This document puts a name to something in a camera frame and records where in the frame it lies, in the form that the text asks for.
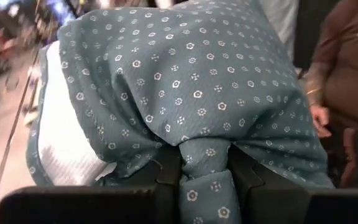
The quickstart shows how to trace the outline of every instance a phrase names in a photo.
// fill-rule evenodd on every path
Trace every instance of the teal patterned fabric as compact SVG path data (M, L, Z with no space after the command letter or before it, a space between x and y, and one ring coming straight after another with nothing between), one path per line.
M333 187L294 67L258 1L93 11L58 38L78 122L98 157L118 163L116 178L179 147L182 223L241 222L231 144L305 187Z

